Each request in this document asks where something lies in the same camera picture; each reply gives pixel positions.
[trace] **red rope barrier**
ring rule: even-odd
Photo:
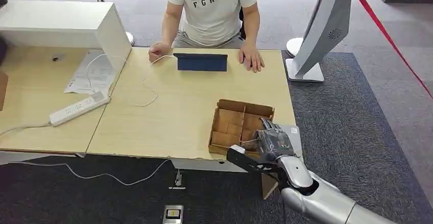
[[[366,0],[359,0],[359,2],[366,9],[366,11],[370,15],[371,19],[373,19],[374,23],[377,25],[377,27],[380,29],[380,31],[382,31],[382,33],[385,36],[385,38],[388,40],[388,42],[391,44],[391,46],[394,48],[394,50],[397,52],[397,54],[401,57],[401,59],[406,64],[406,66],[409,68],[409,70],[414,74],[414,76],[420,82],[420,84],[425,89],[425,91],[427,91],[428,95],[430,95],[431,99],[433,99],[433,95],[430,93],[430,91],[428,90],[427,86],[425,86],[424,82],[418,77],[418,75],[415,73],[415,71],[412,69],[412,67],[409,65],[409,63],[406,61],[406,58],[404,58],[403,54],[400,52],[400,50],[398,49],[398,47],[395,45],[394,41],[392,40],[392,38],[388,34],[388,32],[385,29],[385,27],[380,22],[379,18],[377,18],[376,14],[374,14],[373,9],[371,9],[371,7],[367,3],[367,1]]]

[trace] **white paper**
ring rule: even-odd
[[[67,84],[64,93],[75,92],[83,94],[92,94],[89,80],[86,78],[86,72],[91,81],[94,90],[100,90],[108,94],[111,84],[115,78],[115,72],[107,56],[97,58],[87,69],[89,63],[97,56],[103,54],[100,50],[90,50],[84,60],[81,62],[74,76]]]

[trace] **robotic arm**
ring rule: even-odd
[[[342,194],[335,186],[309,171],[302,156],[291,143],[289,135],[278,125],[261,119],[264,130],[257,130],[255,138],[261,162],[245,155],[245,149],[234,145],[227,152],[227,160],[248,172],[260,172],[275,178],[286,206],[323,224],[395,224],[377,215]]]

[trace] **man's hand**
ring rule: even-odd
[[[168,55],[170,53],[170,46],[162,42],[153,44],[149,49],[149,61],[154,62],[158,58]]]
[[[239,63],[247,62],[247,70],[249,71],[251,67],[254,72],[261,71],[264,67],[263,59],[256,48],[256,44],[245,40],[244,44],[239,50]]]

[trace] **speaker grille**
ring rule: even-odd
[[[341,29],[334,29],[329,32],[328,39],[338,39],[343,34]]]

